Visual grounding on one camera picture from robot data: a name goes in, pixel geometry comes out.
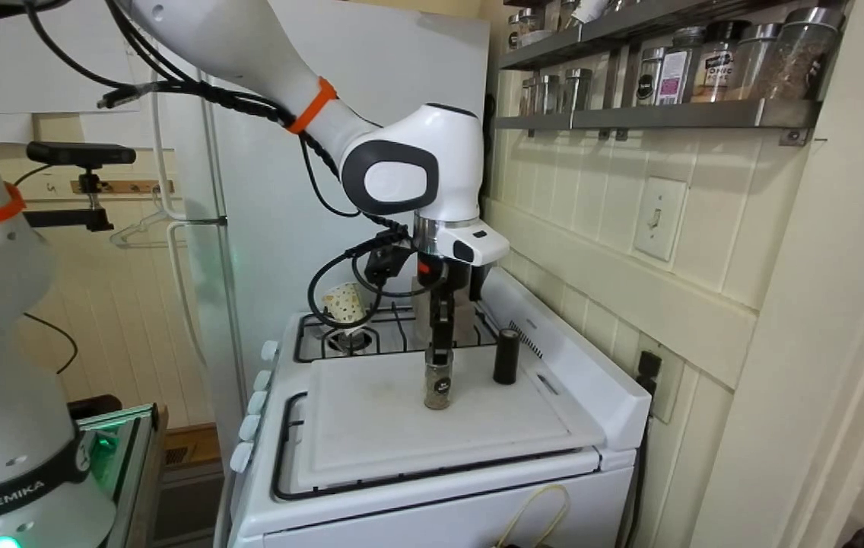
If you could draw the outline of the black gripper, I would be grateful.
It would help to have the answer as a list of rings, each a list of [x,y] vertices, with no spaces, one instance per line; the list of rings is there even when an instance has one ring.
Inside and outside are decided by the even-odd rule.
[[[425,312],[425,325],[429,325],[429,349],[441,346],[445,353],[454,349],[454,292],[463,292],[467,299],[477,303],[481,287],[487,279],[483,268],[472,268],[463,262],[449,260],[435,260],[435,257],[421,257],[418,260],[418,279],[424,290],[429,290],[429,312]]]

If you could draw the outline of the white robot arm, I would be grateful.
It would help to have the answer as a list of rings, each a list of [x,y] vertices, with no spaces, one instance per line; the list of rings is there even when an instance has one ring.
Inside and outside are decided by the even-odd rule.
[[[119,0],[119,10],[198,70],[229,80],[280,113],[336,165],[344,195],[366,215],[413,213],[413,248],[435,271],[433,353],[454,346],[446,275],[497,265],[509,241],[481,220],[483,138],[474,113],[424,104],[380,126],[338,97],[287,37],[272,0]]]

